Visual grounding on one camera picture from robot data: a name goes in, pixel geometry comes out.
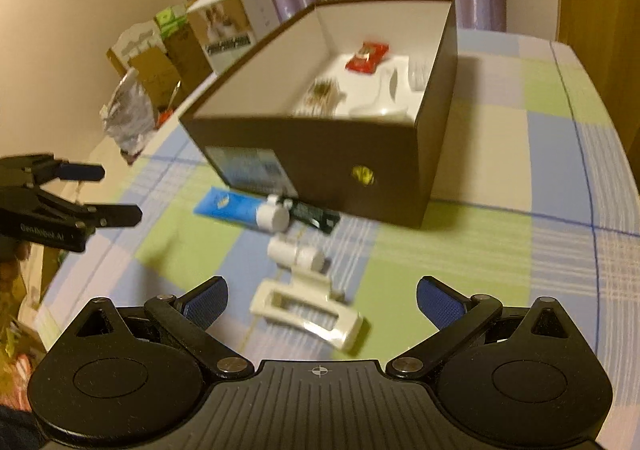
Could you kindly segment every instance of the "triangular cutout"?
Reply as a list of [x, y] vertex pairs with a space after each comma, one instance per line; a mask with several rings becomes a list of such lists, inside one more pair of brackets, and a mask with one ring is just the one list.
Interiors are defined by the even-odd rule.
[[560, 323], [556, 312], [553, 309], [543, 309], [536, 320], [531, 332], [540, 336], [551, 336], [553, 338], [568, 338], [568, 335]]
[[85, 337], [105, 335], [108, 333], [113, 333], [113, 327], [111, 326], [104, 312], [98, 309], [91, 313], [87, 321], [78, 331], [77, 336]]

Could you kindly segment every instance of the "dark green packet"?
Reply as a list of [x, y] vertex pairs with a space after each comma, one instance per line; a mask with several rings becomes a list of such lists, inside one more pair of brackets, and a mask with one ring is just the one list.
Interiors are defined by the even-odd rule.
[[270, 195], [269, 202], [284, 206], [289, 210], [289, 215], [301, 223], [317, 228], [322, 233], [329, 235], [340, 221], [340, 214], [331, 210], [323, 210], [316, 206], [308, 205], [291, 197]]

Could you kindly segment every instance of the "wooden panel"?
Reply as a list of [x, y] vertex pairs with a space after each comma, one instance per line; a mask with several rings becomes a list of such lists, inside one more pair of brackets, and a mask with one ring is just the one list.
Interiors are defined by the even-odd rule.
[[640, 128], [640, 0], [560, 0], [558, 36], [578, 55], [629, 151]]

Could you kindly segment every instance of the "plaid tablecloth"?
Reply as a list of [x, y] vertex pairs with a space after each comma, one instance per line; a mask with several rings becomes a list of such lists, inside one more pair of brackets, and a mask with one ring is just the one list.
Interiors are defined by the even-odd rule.
[[[422, 230], [345, 216], [322, 248], [329, 275], [370, 324], [357, 358], [384, 364], [435, 329], [415, 305], [432, 274], [505, 305], [558, 298], [605, 367], [614, 405], [599, 441], [640, 449], [640, 206], [620, 141], [593, 84], [560, 43], [461, 30], [458, 79], [433, 199]], [[103, 230], [70, 255], [38, 317], [55, 340], [94, 296], [139, 305], [182, 294], [212, 274], [227, 311], [210, 332], [255, 363], [345, 358], [316, 338], [252, 318], [264, 278], [287, 280], [266, 256], [269, 236], [195, 216], [222, 186], [180, 125], [130, 171], [117, 198], [144, 211], [130, 230]]]

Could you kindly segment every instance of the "white cap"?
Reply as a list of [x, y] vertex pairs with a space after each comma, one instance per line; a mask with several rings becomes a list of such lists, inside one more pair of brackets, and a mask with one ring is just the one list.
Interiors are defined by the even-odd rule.
[[289, 211], [279, 205], [263, 203], [255, 211], [255, 223], [261, 230], [283, 232], [289, 227]]
[[299, 246], [287, 242], [284, 236], [271, 238], [267, 246], [267, 255], [281, 266], [292, 268], [301, 266], [306, 270], [321, 271], [324, 266], [324, 253], [313, 246]]

